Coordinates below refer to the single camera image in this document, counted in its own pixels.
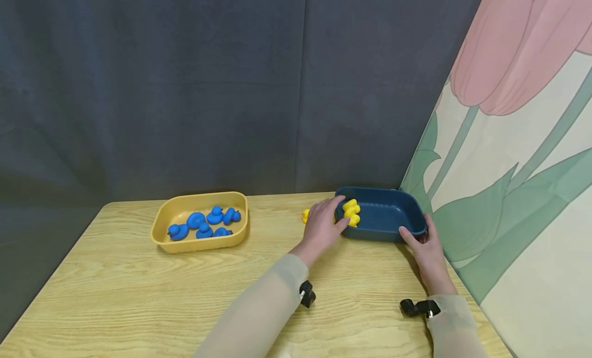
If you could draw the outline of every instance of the yellow tray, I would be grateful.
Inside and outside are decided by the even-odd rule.
[[[172,241],[168,235],[169,226],[182,224],[187,217],[194,212],[202,212],[207,215],[212,207],[219,205],[224,211],[229,207],[240,211],[241,219],[238,222],[225,226],[223,223],[212,225],[212,230],[218,227],[226,227],[232,231],[229,236],[195,238],[195,230],[190,230],[186,238],[180,241]],[[185,195],[175,197],[165,202],[156,214],[152,223],[152,241],[159,245],[167,253],[195,252],[235,246],[245,240],[249,222],[247,198],[240,192],[214,192],[213,194]]]

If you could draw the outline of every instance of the sleeve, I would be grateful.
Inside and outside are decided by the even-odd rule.
[[[428,318],[434,358],[487,358],[476,331],[475,319],[464,296],[434,295],[440,313]]]
[[[300,304],[307,266],[293,254],[280,258],[223,313],[194,358],[264,358]]]

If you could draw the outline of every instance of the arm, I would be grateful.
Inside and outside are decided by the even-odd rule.
[[[448,275],[436,226],[427,214],[425,221],[428,233],[424,237],[416,239],[405,227],[400,227],[399,233],[413,250],[429,299],[440,307],[440,313],[427,320],[434,342],[434,358],[487,358],[467,300],[458,295]]]
[[[195,358],[265,357],[300,304],[308,268],[286,254],[224,312]]]
[[[300,304],[308,269],[335,244],[349,218],[334,223],[344,197],[315,204],[303,240],[243,292],[223,313],[194,358],[263,358]]]
[[[487,358],[467,300],[460,295],[433,295],[440,313],[428,318],[434,358]]]

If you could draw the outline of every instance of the wooden table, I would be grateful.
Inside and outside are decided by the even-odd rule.
[[[150,240],[163,201],[110,203],[16,323],[0,357],[187,357],[235,297],[297,244],[302,210],[330,195],[249,197],[242,244],[184,254]],[[313,308],[299,307],[268,356],[431,357],[424,321],[405,319],[398,308],[402,299],[426,296],[410,263],[405,246],[342,239],[310,273]],[[510,357],[469,300],[490,356]]]

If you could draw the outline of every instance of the black clip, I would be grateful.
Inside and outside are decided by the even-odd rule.
[[[302,285],[300,285],[300,296],[302,299],[300,300],[300,304],[304,305],[304,307],[310,308],[312,302],[317,298],[315,293],[312,291],[312,284],[306,280]]]
[[[432,318],[440,312],[438,304],[430,299],[417,304],[413,304],[413,300],[411,299],[405,299],[401,300],[400,305],[401,311],[408,317],[415,317],[416,315],[424,313],[426,318]]]

